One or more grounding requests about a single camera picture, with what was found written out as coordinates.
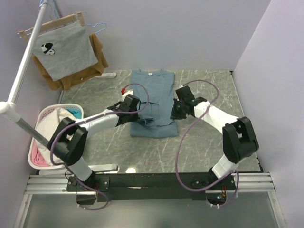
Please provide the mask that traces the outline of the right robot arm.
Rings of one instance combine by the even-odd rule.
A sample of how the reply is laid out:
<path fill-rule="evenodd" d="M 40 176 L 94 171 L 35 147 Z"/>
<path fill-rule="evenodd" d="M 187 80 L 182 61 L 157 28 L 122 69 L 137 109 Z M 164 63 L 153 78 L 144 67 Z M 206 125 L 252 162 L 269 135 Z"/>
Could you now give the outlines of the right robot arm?
<path fill-rule="evenodd" d="M 225 184 L 225 177 L 259 149 L 252 123 L 245 116 L 236 117 L 225 113 L 205 98 L 195 98 L 187 85 L 175 92 L 177 98 L 174 99 L 171 119 L 182 120 L 191 115 L 208 123 L 222 135 L 223 155 L 209 170 L 208 179 L 208 185 L 218 190 Z"/>

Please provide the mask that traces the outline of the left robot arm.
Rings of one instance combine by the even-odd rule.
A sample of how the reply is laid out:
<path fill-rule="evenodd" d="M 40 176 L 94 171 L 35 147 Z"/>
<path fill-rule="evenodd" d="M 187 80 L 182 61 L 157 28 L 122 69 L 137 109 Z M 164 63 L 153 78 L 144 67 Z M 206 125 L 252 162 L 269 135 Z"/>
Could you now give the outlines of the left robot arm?
<path fill-rule="evenodd" d="M 58 157 L 78 178 L 78 185 L 83 190 L 95 189 L 97 187 L 95 172 L 83 158 L 87 138 L 102 130 L 137 121 L 139 102 L 138 97 L 129 94 L 123 101 L 99 114 L 77 121 L 64 118 L 47 145 L 51 152 L 50 158 L 53 158 L 53 155 Z"/>

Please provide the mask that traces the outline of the blue t shirt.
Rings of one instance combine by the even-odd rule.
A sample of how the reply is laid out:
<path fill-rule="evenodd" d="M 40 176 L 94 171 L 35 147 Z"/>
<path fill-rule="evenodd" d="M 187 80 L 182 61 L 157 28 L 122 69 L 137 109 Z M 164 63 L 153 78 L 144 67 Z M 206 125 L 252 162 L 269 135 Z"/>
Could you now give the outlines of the blue t shirt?
<path fill-rule="evenodd" d="M 130 124 L 134 137 L 165 138 L 178 136 L 177 122 L 171 119 L 174 104 L 175 74 L 165 70 L 147 72 L 132 70 L 133 94 L 140 99 L 139 120 Z"/>

